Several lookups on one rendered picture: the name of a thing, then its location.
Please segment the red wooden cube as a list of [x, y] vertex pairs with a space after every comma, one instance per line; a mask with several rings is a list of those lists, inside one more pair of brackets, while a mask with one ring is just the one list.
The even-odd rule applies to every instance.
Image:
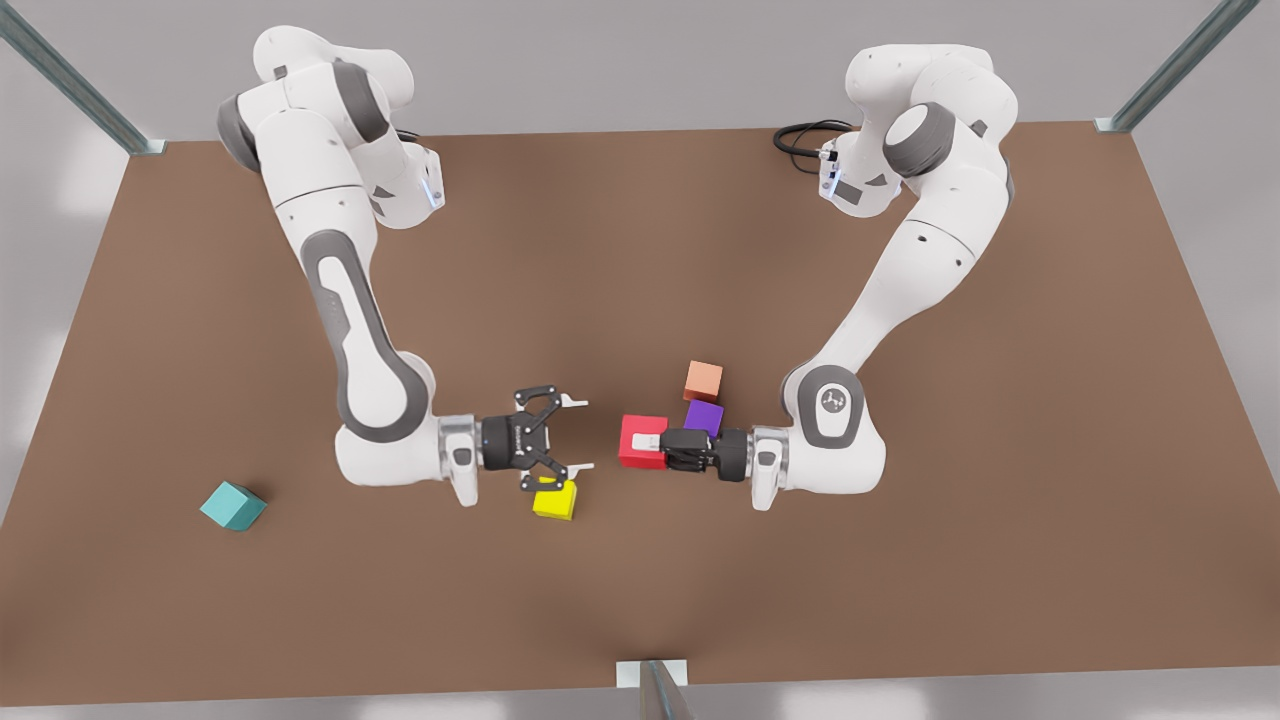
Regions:
[[634, 434], [662, 434], [669, 427], [666, 416], [625, 414], [622, 416], [618, 459], [625, 468], [664, 470], [666, 455], [660, 448], [632, 448]]

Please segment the yellow wooden cube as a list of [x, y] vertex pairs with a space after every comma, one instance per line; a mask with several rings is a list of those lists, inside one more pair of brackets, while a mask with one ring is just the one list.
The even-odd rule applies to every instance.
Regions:
[[540, 518], [571, 520], [577, 498], [575, 480], [559, 483], [554, 478], [539, 478], [538, 492], [534, 495], [532, 511]]

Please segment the teal blue wooden cube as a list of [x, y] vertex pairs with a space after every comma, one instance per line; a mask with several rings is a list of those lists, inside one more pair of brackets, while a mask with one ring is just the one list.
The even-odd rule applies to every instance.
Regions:
[[268, 503], [243, 486], [221, 482], [204, 501], [200, 511], [219, 527], [244, 532], [260, 518]]

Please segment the silver frame post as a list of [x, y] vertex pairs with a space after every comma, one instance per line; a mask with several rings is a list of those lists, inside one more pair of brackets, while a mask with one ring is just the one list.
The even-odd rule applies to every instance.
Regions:
[[616, 685], [636, 688], [643, 720], [695, 720], [681, 691], [689, 684], [686, 659], [646, 659], [618, 661]]
[[131, 156], [165, 151], [164, 140], [146, 137], [9, 0], [0, 0], [0, 38]]
[[1220, 0], [1114, 114], [1094, 118], [1094, 131], [1132, 133], [1261, 3]]

